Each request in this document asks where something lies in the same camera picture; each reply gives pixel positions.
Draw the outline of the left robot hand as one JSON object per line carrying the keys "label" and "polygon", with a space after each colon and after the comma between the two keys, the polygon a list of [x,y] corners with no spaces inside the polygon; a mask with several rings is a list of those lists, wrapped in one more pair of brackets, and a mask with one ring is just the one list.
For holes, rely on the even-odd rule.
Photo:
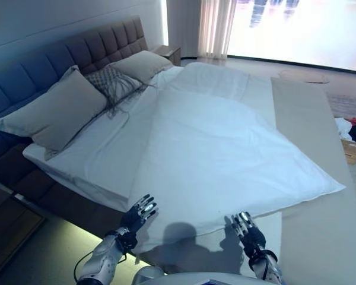
{"label": "left robot hand", "polygon": [[120,227],[136,233],[157,212],[157,203],[150,194],[137,201],[122,217]]}

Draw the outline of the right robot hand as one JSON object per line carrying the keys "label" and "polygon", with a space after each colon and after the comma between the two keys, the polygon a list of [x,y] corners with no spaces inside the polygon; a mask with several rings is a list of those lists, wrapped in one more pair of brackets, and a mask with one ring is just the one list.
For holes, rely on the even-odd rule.
{"label": "right robot hand", "polygon": [[246,256],[254,258],[261,255],[266,246],[266,239],[255,224],[252,216],[248,212],[242,211],[231,216],[231,221],[231,225],[243,245]]}

